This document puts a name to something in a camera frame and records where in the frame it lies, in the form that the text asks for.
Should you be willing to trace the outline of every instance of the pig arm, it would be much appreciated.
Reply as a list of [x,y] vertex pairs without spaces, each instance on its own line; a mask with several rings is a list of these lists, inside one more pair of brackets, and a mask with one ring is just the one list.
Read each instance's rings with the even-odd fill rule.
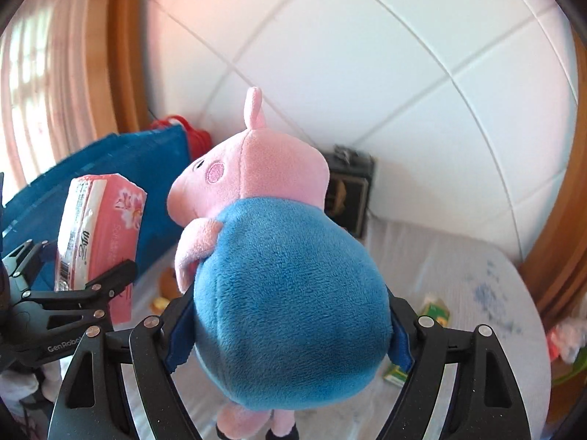
[[194,282],[198,261],[214,251],[221,229],[220,221],[196,218],[181,233],[175,253],[175,277],[182,293],[185,293]]

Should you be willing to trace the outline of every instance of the bed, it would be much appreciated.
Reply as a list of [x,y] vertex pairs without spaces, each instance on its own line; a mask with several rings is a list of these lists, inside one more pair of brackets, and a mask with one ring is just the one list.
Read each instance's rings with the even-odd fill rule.
[[[550,393],[550,362],[544,331],[527,289],[508,259],[496,248],[461,236],[420,226],[369,218],[365,246],[392,292],[418,309],[426,293],[440,296],[451,310],[450,327],[473,330],[492,326],[511,363],[521,390],[532,438],[540,438]],[[131,322],[134,327],[152,314],[158,277],[172,264],[168,252],[137,283]],[[69,360],[62,361],[65,373]],[[371,384],[344,403],[296,414],[304,438],[374,439],[387,419],[400,389],[383,379],[385,360]],[[437,439],[452,392],[456,366],[447,366],[426,439]],[[131,366],[123,366],[128,402],[137,432],[153,439]],[[215,416],[226,402],[203,372],[195,356],[180,366],[173,379],[184,405],[204,440],[216,437]],[[260,432],[255,440],[265,438]]]

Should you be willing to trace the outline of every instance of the blue plush body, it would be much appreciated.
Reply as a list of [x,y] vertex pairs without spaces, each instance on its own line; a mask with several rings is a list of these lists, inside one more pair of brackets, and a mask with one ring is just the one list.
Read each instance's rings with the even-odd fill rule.
[[300,410],[365,388],[390,347],[385,282],[365,248],[320,209],[242,199],[196,273],[196,348],[251,410]]

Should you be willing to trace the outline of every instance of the pig leg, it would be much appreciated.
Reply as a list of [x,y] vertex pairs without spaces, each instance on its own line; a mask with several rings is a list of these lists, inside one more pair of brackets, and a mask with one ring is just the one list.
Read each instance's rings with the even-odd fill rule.
[[294,411],[274,410],[271,430],[267,432],[265,438],[266,440],[299,440]]
[[218,413],[216,433],[221,440],[241,440],[254,436],[271,417],[271,410],[253,412],[230,402]]

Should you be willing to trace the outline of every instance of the blue bag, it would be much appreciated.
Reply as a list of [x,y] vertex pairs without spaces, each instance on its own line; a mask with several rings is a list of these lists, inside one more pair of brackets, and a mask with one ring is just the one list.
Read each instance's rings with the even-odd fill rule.
[[[73,178],[119,173],[147,192],[137,247],[139,276],[174,245],[180,235],[167,214],[167,194],[189,165],[186,135],[180,126],[163,131],[109,135],[61,161],[10,200],[2,217],[5,253],[33,239],[55,240]],[[46,265],[35,290],[54,289],[54,267]]]

